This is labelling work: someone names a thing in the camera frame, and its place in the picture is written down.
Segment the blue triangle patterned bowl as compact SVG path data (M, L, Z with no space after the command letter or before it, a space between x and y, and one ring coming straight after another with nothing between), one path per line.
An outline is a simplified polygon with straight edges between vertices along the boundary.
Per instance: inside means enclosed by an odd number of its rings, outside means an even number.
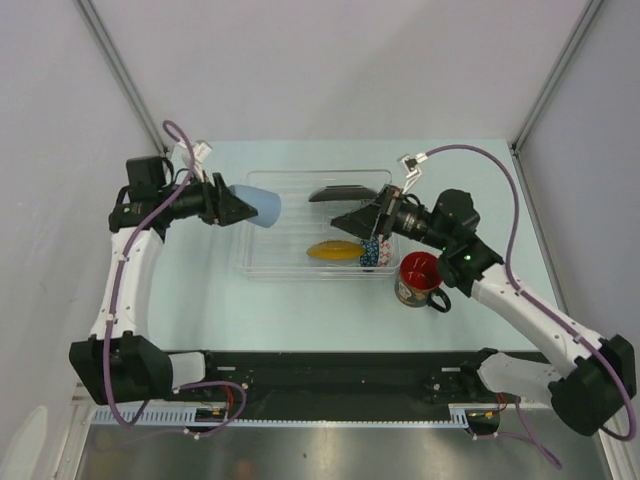
M366 271L390 265L394 248L389 240L361 240L360 246L364 252L359 258L359 263Z

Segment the light blue plastic cup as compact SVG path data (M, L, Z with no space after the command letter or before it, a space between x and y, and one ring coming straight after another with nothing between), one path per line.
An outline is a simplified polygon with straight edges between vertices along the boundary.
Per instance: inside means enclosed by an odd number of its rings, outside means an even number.
M249 185L231 185L230 190L256 209L257 214L247 219L247 222L262 228L271 228L277 222L282 209L278 194Z

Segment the black floral square plate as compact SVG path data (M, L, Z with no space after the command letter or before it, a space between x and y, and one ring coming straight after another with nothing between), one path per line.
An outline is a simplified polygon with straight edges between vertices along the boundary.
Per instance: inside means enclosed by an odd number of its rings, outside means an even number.
M330 185L317 189L308 197L310 203L331 201L368 201L378 192L363 185Z

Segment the yellow brown round saucer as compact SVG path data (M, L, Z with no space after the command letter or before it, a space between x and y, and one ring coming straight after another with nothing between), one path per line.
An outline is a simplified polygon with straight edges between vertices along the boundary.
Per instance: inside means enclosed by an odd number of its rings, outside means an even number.
M365 254L365 248L351 241L327 240L310 246L306 254L326 261L353 260Z

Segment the clear plastic dish rack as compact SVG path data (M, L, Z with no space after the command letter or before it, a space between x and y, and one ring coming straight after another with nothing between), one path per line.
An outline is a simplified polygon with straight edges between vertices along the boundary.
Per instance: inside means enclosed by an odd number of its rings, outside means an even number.
M326 261L311 258L306 250L327 240L346 240L360 244L360 239L330 225L332 218L360 206L360 201L310 203L308 197L330 185L363 185L379 191L390 183L392 175L384 169L356 170L254 170L249 172L249 186L278 194L281 214L271 228L250 223L241 225L238 244L240 269L257 279L346 279L392 276L402 259L399 242L391 242L394 253L388 267L366 271L359 258Z

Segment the red interior dark mug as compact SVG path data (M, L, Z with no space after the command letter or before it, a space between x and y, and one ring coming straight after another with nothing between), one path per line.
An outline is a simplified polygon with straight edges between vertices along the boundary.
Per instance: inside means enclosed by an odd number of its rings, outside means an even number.
M395 295L411 308L429 307L448 313L452 303L441 288L443 280L437 268L438 258L428 252L415 251L404 257L395 280Z

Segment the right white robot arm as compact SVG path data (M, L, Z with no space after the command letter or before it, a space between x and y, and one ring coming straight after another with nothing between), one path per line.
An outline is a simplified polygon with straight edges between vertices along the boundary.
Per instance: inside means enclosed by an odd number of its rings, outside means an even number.
M377 196L331 225L359 239L392 234L440 250L436 266L443 282L489 308L525 336L544 363L484 349L461 376L463 393L484 401L504 392L552 408L575 433L592 436L621 409L637 430L632 399L637 393L635 352L620 335L605 338L539 299L510 264L484 243L476 230L480 215L469 193L448 189L432 209L413 195L386 185Z

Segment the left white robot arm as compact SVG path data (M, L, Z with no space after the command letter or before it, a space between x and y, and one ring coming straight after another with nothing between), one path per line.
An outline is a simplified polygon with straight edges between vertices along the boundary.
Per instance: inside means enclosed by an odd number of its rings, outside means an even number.
M98 405L166 399L184 385L207 400L221 387L204 353L169 353L149 340L153 273L172 222L197 217L228 226L254 219L258 211L220 174L175 185L165 176L169 168L160 156L128 160L128 183L108 217L111 264L102 304L88 338L69 350L73 369Z

